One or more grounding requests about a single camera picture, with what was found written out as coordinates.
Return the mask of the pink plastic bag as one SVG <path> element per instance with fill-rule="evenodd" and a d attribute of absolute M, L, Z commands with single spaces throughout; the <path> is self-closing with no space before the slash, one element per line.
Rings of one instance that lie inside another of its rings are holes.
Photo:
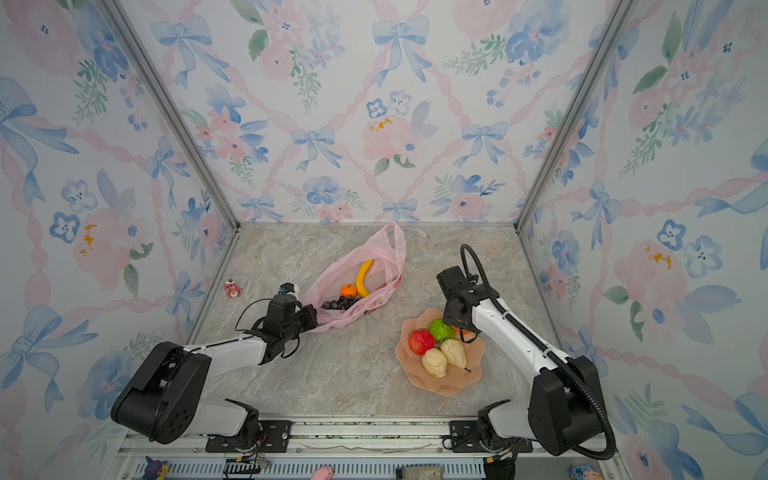
<path fill-rule="evenodd" d="M 313 305 L 317 310 L 318 327 L 311 332 L 343 328 L 384 306 L 402 282 L 406 258 L 404 232 L 397 223 L 389 222 L 365 243 L 333 262 L 300 296 L 303 305 Z M 358 270 L 367 260 L 374 261 L 365 278 L 370 295 L 360 298 L 346 311 L 322 309 L 325 301 L 341 296 L 342 286 L 355 285 Z"/>

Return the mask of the aluminium corner post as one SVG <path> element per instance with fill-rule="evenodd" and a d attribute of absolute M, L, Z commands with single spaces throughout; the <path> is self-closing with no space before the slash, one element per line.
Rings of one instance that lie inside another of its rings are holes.
<path fill-rule="evenodd" d="M 613 55 L 615 47 L 618 45 L 620 37 L 627 29 L 632 11 L 636 7 L 636 1 L 620 0 L 616 3 L 613 13 L 608 17 L 605 31 L 598 38 L 597 47 L 590 58 L 583 79 L 575 90 L 574 97 L 565 110 L 565 116 L 558 134 L 553 140 L 549 152 L 545 156 L 541 168 L 539 169 L 530 193 L 526 197 L 526 203 L 520 212 L 518 220 L 515 223 L 516 233 L 522 237 L 527 224 L 534 217 L 534 210 L 537 203 L 544 193 L 546 184 L 555 170 L 559 158 L 565 151 L 566 143 L 571 135 L 577 130 L 581 116 L 587 108 L 587 104 L 592 98 L 596 89 L 596 83 L 607 68 L 610 57 Z"/>
<path fill-rule="evenodd" d="M 163 120 L 166 122 L 172 135 L 179 142 L 188 162 L 200 178 L 202 185 L 208 191 L 214 205 L 223 215 L 226 224 L 233 231 L 237 232 L 240 222 L 236 219 L 233 209 L 214 178 L 213 171 L 197 148 L 192 133 L 187 128 L 180 110 L 177 108 L 168 88 L 164 85 L 160 72 L 148 55 L 124 8 L 119 1 L 112 0 L 96 1 L 96 6 L 105 16 L 109 26 L 113 28 L 121 45 L 126 49 L 129 59 L 133 61 L 146 82 Z"/>

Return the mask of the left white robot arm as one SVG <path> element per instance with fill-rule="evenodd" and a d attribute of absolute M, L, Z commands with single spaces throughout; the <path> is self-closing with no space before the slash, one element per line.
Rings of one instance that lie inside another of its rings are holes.
<path fill-rule="evenodd" d="M 256 408 L 227 399 L 208 400 L 208 381 L 290 356 L 286 345 L 318 327 L 317 311 L 284 290 L 266 314 L 238 336 L 205 345 L 156 345 L 112 405 L 110 417 L 147 439 L 167 445 L 183 436 L 216 437 L 229 448 L 254 450 L 263 438 Z"/>

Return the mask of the fake green round fruit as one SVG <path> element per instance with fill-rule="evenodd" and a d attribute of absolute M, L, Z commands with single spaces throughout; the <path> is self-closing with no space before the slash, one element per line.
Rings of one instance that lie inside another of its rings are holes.
<path fill-rule="evenodd" d="M 433 320 L 428 325 L 428 331 L 437 344 L 455 338 L 454 328 L 445 324 L 441 318 Z"/>

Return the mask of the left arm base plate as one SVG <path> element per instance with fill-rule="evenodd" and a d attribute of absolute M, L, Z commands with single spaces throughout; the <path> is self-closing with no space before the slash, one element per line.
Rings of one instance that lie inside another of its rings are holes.
<path fill-rule="evenodd" d="M 286 453 L 293 423 L 289 420 L 259 420 L 234 437 L 209 436 L 206 453 Z"/>

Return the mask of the fake yellow banana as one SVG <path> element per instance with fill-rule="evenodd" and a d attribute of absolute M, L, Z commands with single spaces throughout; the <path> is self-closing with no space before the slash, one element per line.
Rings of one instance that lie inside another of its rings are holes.
<path fill-rule="evenodd" d="M 360 298 L 365 298 L 370 295 L 370 292 L 368 291 L 366 285 L 365 285 L 365 278 L 370 271 L 371 267 L 373 266 L 374 261 L 373 260 L 367 260 L 365 261 L 359 268 L 358 273 L 356 275 L 355 279 L 355 287 L 357 291 L 357 295 Z"/>

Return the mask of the right aluminium corner post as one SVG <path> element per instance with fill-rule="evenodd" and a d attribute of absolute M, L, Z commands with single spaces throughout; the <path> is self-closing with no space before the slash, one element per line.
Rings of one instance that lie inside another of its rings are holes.
<path fill-rule="evenodd" d="M 546 184 L 555 170 L 559 158 L 565 151 L 566 143 L 571 135 L 577 130 L 581 116 L 587 108 L 587 104 L 592 98 L 596 89 L 596 83 L 607 68 L 610 57 L 613 55 L 615 47 L 618 45 L 620 37 L 627 29 L 632 11 L 636 7 L 636 1 L 620 0 L 616 3 L 613 13 L 608 17 L 605 31 L 598 38 L 597 47 L 590 58 L 583 79 L 575 90 L 574 97 L 565 110 L 565 116 L 558 134 L 553 140 L 549 152 L 545 156 L 541 168 L 539 169 L 530 193 L 526 197 L 526 203 L 520 212 L 518 220 L 515 223 L 516 233 L 522 237 L 527 224 L 534 217 L 534 210 L 537 203 L 544 193 Z"/>

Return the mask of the purple toy at front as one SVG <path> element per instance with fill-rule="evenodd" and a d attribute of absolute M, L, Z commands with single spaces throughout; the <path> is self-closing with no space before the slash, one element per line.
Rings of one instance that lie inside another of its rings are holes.
<path fill-rule="evenodd" d="M 142 474 L 142 480 L 165 480 L 169 470 L 168 462 L 165 460 L 153 459 L 150 456 L 145 457 L 146 465 Z"/>

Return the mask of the left aluminium corner post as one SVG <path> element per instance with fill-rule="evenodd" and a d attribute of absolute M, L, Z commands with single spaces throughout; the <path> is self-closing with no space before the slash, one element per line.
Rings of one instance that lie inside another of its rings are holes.
<path fill-rule="evenodd" d="M 240 222 L 236 219 L 233 209 L 214 178 L 213 171 L 197 148 L 192 133 L 187 128 L 180 110 L 177 108 L 168 88 L 164 85 L 160 72 L 148 55 L 124 8 L 119 1 L 112 0 L 96 1 L 96 6 L 105 16 L 109 26 L 113 28 L 121 45 L 126 49 L 129 59 L 133 61 L 146 82 L 163 120 L 166 122 L 172 135 L 179 142 L 188 162 L 200 178 L 202 185 L 208 191 L 214 205 L 223 215 L 226 224 L 233 231 L 237 232 Z"/>

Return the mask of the grey box at front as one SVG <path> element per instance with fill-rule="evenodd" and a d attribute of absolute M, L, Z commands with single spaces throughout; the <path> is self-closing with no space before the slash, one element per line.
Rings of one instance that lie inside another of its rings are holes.
<path fill-rule="evenodd" d="M 440 465 L 403 466 L 396 471 L 397 480 L 443 480 L 444 471 Z"/>

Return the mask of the pink toy at front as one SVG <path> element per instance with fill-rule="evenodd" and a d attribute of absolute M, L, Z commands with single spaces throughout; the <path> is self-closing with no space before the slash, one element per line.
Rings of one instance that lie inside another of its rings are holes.
<path fill-rule="evenodd" d="M 331 480 L 333 476 L 333 469 L 330 466 L 323 466 L 312 474 L 311 480 Z"/>

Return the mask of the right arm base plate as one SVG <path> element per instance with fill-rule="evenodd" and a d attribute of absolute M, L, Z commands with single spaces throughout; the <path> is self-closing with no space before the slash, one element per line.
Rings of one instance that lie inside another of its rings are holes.
<path fill-rule="evenodd" d="M 449 433 L 442 438 L 442 448 L 455 453 L 486 453 L 489 455 L 511 452 L 515 445 L 520 453 L 532 453 L 533 445 L 527 439 L 483 440 L 476 420 L 451 420 Z"/>

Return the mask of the aluminium rail frame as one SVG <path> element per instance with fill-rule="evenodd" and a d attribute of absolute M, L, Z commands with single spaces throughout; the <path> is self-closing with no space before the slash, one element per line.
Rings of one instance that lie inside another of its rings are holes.
<path fill-rule="evenodd" d="M 473 417 L 275 416 L 260 420 L 293 423 L 286 453 L 252 453 L 243 461 L 233 453 L 206 453 L 208 438 L 184 436 L 168 445 L 138 434 L 123 441 L 109 479 L 139 479 L 146 456 L 168 462 L 167 479 L 308 479 L 330 466 L 336 479 L 394 479 L 403 466 L 440 465 L 446 479 L 500 478 L 508 464 L 519 479 L 574 479 L 584 468 L 604 479 L 627 479 L 620 456 L 590 460 L 576 452 L 547 453 L 531 441 L 532 453 L 455 453 L 442 448 L 451 420 Z"/>

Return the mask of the peach scalloped plastic bowl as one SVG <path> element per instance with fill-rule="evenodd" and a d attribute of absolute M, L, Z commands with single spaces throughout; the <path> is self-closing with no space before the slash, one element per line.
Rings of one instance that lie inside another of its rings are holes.
<path fill-rule="evenodd" d="M 427 390 L 442 396 L 452 397 L 477 383 L 483 374 L 481 361 L 485 353 L 485 342 L 478 339 L 471 344 L 463 343 L 467 356 L 466 370 L 460 371 L 456 366 L 447 366 L 447 375 L 443 378 L 435 378 L 429 375 L 421 364 L 420 357 L 414 353 L 408 343 L 410 335 L 428 324 L 442 317 L 442 312 L 437 308 L 428 308 L 419 317 L 408 318 L 402 325 L 401 337 L 395 347 L 395 355 L 405 371 L 409 381 L 417 388 Z"/>

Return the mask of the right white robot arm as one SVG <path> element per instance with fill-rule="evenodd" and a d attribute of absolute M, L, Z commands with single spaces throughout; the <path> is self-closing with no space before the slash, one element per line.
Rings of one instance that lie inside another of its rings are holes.
<path fill-rule="evenodd" d="M 492 340 L 525 375 L 526 406 L 502 400 L 478 412 L 478 434 L 490 448 L 504 440 L 537 442 L 554 456 L 573 450 L 593 459 L 615 453 L 599 375 L 584 356 L 553 346 L 516 316 L 492 287 L 458 266 L 437 275 L 445 297 L 443 321 Z"/>

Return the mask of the fake dark grapes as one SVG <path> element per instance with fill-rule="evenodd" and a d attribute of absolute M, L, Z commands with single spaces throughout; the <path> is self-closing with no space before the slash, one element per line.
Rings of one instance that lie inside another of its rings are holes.
<path fill-rule="evenodd" d="M 325 301 L 321 308 L 324 310 L 346 311 L 352 308 L 360 300 L 359 296 L 338 297 Z"/>

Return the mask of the small red white figurine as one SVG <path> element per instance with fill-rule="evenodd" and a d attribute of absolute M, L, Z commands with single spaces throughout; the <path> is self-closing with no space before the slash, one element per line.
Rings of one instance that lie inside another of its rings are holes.
<path fill-rule="evenodd" d="M 233 279 L 227 279 L 224 282 L 223 287 L 224 287 L 226 295 L 229 298 L 237 298 L 241 294 L 240 286 Z"/>

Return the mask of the fake beige pear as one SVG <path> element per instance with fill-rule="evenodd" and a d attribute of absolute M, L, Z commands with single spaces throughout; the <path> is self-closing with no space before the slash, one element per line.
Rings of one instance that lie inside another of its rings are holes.
<path fill-rule="evenodd" d="M 440 350 L 449 365 L 467 370 L 467 356 L 462 342 L 456 339 L 446 339 L 440 344 Z"/>

